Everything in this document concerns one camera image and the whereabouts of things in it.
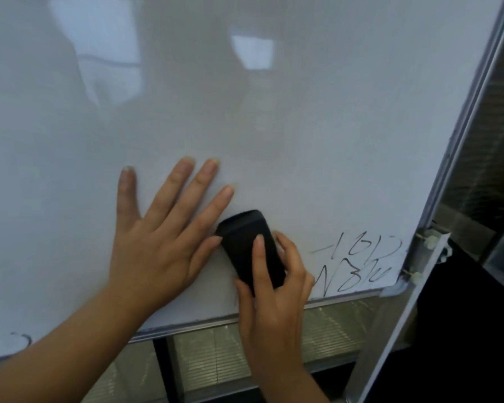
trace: metal bar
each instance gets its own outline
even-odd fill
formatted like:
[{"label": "metal bar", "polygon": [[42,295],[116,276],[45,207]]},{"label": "metal bar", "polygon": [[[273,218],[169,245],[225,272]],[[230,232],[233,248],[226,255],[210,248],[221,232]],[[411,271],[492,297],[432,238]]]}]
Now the metal bar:
[{"label": "metal bar", "polygon": [[461,147],[465,141],[466,135],[470,129],[472,121],[476,115],[476,111],[482,100],[485,87],[491,78],[491,73],[495,64],[497,63],[499,52],[504,44],[504,1],[500,8],[499,14],[497,16],[497,21],[491,32],[491,37],[487,43],[484,51],[484,55],[479,63],[478,69],[476,71],[476,76],[472,82],[472,86],[469,91],[469,95],[463,105],[463,110],[457,120],[457,124],[450,138],[448,148],[441,162],[441,166],[438,169],[437,177],[433,183],[431,193],[424,207],[422,217],[418,223],[419,228],[429,227],[431,220],[435,215],[437,206],[442,198],[444,189],[454,165],[457,162],[457,158],[461,152]]},{"label": "metal bar", "polygon": [[153,341],[153,347],[157,355],[168,403],[183,403],[183,383],[181,382],[174,340],[171,337],[156,339]]},{"label": "metal bar", "polygon": [[420,279],[416,284],[410,283],[407,291],[399,296],[388,298],[377,311],[344,392],[345,399],[350,403],[363,403],[366,399],[450,237],[450,233],[444,231],[432,229],[428,232],[436,237],[435,247],[429,249],[428,240],[418,239],[415,251],[406,263],[406,270],[421,274]]},{"label": "metal bar", "polygon": [[[345,303],[346,301],[355,301],[362,298],[376,297],[381,295],[382,289],[361,291],[358,293],[347,294],[344,296],[327,297],[316,300],[310,300],[304,308],[316,308],[323,307],[330,304]],[[153,329],[148,329],[145,331],[139,331],[134,335],[134,337],[129,341],[142,342],[149,341],[151,339],[157,339],[170,335],[183,334],[185,332],[198,331],[200,329],[208,329],[213,327],[220,327],[222,325],[230,325],[238,322],[239,316],[237,314],[227,315],[225,317],[213,318],[210,320],[196,321],[187,324],[180,325],[168,325],[165,327],[158,327]]]}]

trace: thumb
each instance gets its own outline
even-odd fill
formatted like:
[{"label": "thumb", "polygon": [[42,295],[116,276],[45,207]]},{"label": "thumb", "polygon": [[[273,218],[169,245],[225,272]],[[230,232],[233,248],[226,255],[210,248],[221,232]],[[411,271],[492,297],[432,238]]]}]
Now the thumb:
[{"label": "thumb", "polygon": [[252,331],[255,315],[254,301],[248,285],[236,278],[235,286],[239,294],[239,333],[243,339],[248,338]]}]

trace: hand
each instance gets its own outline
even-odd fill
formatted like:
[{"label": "hand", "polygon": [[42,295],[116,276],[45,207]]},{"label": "hand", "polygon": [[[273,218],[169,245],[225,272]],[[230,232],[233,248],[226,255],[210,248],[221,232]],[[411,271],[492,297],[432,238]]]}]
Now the hand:
[{"label": "hand", "polygon": [[234,190],[225,186],[188,223],[219,162],[207,160],[176,201],[194,165],[189,157],[176,164],[143,218],[136,202],[135,172],[128,167],[121,171],[108,289],[125,298],[123,304],[145,318],[195,280],[221,241],[221,237],[206,235],[228,206]]},{"label": "hand", "polygon": [[235,280],[244,353],[252,377],[266,397],[279,394],[276,388],[294,387],[290,385],[307,376],[300,351],[302,314],[314,285],[314,277],[304,268],[295,244],[280,232],[277,238],[288,271],[283,286],[272,288],[261,235],[252,249],[256,308],[249,287]]}]

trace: forearm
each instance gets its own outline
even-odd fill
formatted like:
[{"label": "forearm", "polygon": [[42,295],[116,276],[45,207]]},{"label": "forearm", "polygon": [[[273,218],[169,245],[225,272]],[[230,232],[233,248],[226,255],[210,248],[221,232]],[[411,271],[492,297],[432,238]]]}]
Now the forearm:
[{"label": "forearm", "polygon": [[147,318],[109,289],[0,366],[0,402],[79,402]]},{"label": "forearm", "polygon": [[304,369],[281,379],[271,379],[260,385],[268,403],[328,403],[329,400],[316,381]]}]

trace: person's right hand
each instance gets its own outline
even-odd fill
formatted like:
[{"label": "person's right hand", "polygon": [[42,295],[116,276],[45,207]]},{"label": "person's right hand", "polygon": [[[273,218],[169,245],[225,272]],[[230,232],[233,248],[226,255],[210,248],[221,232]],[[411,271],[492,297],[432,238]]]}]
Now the person's right hand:
[{"label": "person's right hand", "polygon": [[314,277],[306,271],[295,244],[277,233],[288,275],[284,284],[273,290],[265,244],[256,237],[252,250],[252,270],[256,305],[248,285],[236,279],[239,291],[239,333],[253,379],[267,396],[279,396],[306,378],[300,351],[302,314]]}]

